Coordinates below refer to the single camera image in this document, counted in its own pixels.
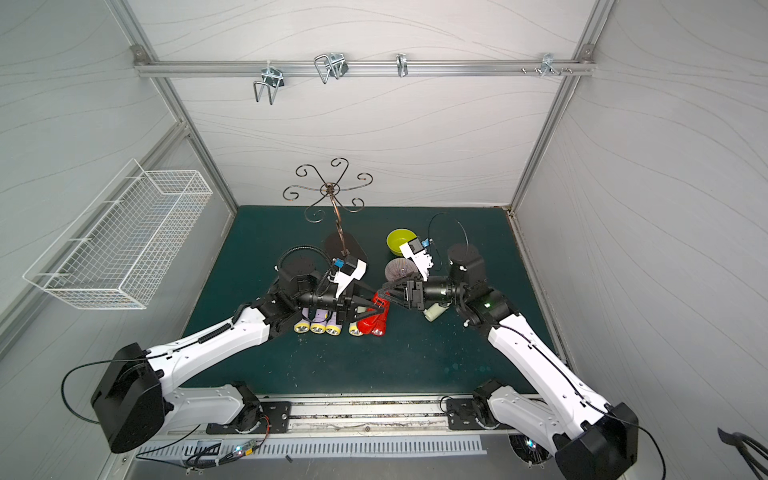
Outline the pale green flashlight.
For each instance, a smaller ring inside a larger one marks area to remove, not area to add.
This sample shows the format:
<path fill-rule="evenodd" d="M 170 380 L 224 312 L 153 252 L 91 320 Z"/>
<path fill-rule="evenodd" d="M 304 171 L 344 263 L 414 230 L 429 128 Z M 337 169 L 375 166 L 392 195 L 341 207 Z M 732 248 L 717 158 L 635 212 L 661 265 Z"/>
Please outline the pale green flashlight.
<path fill-rule="evenodd" d="M 349 325 L 349 334 L 356 337 L 362 336 L 362 333 L 358 329 L 356 322 L 353 322 Z"/>
<path fill-rule="evenodd" d="M 435 303 L 425 309 L 423 311 L 424 317 L 428 322 L 434 322 L 437 320 L 441 315 L 443 315 L 448 309 L 450 308 L 449 305 L 443 305 L 440 303 Z"/>

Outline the red flashlight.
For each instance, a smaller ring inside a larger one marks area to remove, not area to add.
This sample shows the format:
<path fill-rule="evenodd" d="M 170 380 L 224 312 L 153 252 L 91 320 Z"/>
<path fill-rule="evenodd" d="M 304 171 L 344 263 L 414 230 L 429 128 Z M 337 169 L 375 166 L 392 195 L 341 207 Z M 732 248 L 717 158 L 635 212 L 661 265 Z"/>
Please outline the red flashlight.
<path fill-rule="evenodd" d="M 362 333 L 362 336 L 363 336 L 363 335 L 367 335 L 367 334 L 369 334 L 369 333 L 370 333 L 370 331 L 371 331 L 372 327 L 371 327 L 371 324 L 370 324 L 370 323 L 369 323 L 369 322 L 368 322 L 366 319 L 364 319 L 364 320 L 359 320 L 359 321 L 357 321 L 356 323 L 357 323 L 357 327 L 358 327 L 358 329 L 359 329 L 359 330 L 361 331 L 361 333 Z"/>
<path fill-rule="evenodd" d="M 390 311 L 390 301 L 386 297 L 375 294 L 372 303 L 376 307 L 376 312 L 370 317 L 369 333 L 381 337 L 384 336 L 387 329 L 387 320 Z"/>

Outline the purple flashlight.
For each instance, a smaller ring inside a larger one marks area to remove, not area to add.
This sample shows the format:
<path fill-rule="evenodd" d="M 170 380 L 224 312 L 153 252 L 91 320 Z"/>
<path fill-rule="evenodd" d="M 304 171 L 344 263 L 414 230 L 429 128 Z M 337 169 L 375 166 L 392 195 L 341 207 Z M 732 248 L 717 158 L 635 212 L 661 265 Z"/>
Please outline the purple flashlight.
<path fill-rule="evenodd" d="M 323 334 L 327 327 L 328 312 L 317 309 L 310 323 L 310 331 L 315 334 Z"/>
<path fill-rule="evenodd" d="M 309 309 L 303 308 L 301 310 L 300 319 L 294 324 L 293 329 L 297 334 L 304 334 L 310 330 L 310 325 Z"/>
<path fill-rule="evenodd" d="M 325 326 L 325 333 L 332 336 L 338 336 L 342 331 L 342 327 L 337 319 L 337 313 L 332 312 L 327 319 Z"/>

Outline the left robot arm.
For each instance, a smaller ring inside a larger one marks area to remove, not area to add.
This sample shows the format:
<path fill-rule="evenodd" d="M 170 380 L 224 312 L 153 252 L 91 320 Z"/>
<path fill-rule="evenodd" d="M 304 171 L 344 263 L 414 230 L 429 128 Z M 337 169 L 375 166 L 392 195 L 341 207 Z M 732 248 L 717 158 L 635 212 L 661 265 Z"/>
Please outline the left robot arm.
<path fill-rule="evenodd" d="M 263 409 L 242 381 L 186 389 L 184 383 L 233 355 L 292 331 L 311 313 L 321 320 L 358 320 L 379 307 L 356 294 L 367 270 L 354 256 L 334 259 L 327 273 L 299 257 L 278 269 L 267 292 L 235 313 L 187 337 L 148 349 L 121 348 L 91 397 L 91 406 L 113 453 L 137 449 L 160 433 L 186 426 L 218 425 L 230 433 L 259 426 Z"/>

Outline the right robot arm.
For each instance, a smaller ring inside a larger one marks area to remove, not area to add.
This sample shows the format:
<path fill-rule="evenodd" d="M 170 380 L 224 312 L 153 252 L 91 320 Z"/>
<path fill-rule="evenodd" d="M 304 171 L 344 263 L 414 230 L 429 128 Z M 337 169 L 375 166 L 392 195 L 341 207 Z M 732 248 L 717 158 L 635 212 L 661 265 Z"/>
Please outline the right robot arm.
<path fill-rule="evenodd" d="M 618 479 L 635 465 L 637 415 L 624 403 L 610 404 L 560 360 L 513 303 L 489 285 L 476 247 L 453 245 L 445 276 L 430 274 L 426 242 L 414 239 L 400 250 L 417 271 L 384 284 L 380 296 L 408 309 L 454 306 L 465 325 L 481 332 L 541 397 L 533 401 L 489 381 L 474 395 L 480 425 L 515 428 L 553 456 L 566 479 Z"/>

